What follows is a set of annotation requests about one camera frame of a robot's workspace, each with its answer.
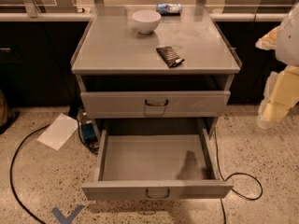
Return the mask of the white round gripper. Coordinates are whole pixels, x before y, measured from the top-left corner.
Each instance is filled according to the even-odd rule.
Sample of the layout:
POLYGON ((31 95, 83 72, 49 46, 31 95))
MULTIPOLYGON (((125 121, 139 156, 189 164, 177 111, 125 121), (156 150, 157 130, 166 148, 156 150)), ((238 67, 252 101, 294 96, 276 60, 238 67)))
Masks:
POLYGON ((299 67, 287 65, 280 73, 271 72, 263 90, 257 125, 271 129, 299 102, 299 67))

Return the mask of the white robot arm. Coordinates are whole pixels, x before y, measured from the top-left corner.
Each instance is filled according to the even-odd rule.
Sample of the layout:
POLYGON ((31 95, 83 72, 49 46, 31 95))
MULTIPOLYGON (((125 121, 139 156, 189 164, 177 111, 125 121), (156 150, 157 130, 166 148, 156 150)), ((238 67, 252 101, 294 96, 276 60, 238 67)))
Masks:
POLYGON ((276 59, 286 64, 283 71, 270 73, 259 106, 257 124, 269 129, 299 102, 299 3, 278 27, 258 40, 256 47, 273 49, 276 59))

